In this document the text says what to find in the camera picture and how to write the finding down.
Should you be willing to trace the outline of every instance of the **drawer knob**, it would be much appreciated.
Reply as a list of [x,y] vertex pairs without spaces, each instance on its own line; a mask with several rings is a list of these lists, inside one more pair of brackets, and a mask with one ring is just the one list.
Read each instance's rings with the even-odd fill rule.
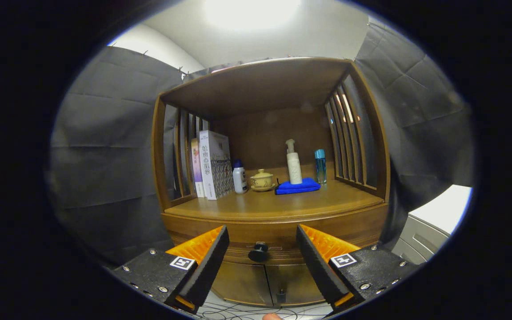
[[268,260],[268,245],[264,242],[257,242],[254,249],[248,253],[248,258],[258,263]]

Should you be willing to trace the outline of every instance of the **book spine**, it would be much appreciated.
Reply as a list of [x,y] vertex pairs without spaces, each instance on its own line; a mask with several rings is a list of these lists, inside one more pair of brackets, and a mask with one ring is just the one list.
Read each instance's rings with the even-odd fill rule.
[[193,163],[193,180],[195,181],[197,197],[205,198],[203,173],[201,172],[201,155],[199,154],[199,139],[197,138],[191,140],[191,162]]
[[209,149],[208,130],[199,133],[199,154],[201,156],[201,172],[203,174],[203,187],[205,196],[209,200],[216,200],[215,184],[211,170],[211,150]]

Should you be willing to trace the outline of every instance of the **finger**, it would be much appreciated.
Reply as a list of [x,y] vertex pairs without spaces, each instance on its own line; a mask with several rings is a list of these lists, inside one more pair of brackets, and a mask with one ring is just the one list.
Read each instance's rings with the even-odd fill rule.
[[282,320],[277,314],[269,313],[262,317],[262,320]]

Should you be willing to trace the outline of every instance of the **blue glass bottle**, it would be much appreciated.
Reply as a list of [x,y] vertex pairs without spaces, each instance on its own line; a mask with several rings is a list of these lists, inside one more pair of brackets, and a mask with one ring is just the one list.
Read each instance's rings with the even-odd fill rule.
[[325,150],[315,150],[315,167],[317,169],[317,182],[319,184],[326,184],[327,168],[325,167]]

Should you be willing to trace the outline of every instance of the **blue towel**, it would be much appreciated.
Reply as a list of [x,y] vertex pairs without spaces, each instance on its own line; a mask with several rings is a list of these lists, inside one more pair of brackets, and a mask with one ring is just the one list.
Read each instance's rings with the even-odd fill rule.
[[303,178],[300,184],[291,184],[289,181],[280,184],[276,189],[276,194],[299,194],[319,190],[319,188],[321,188],[321,185],[312,178]]

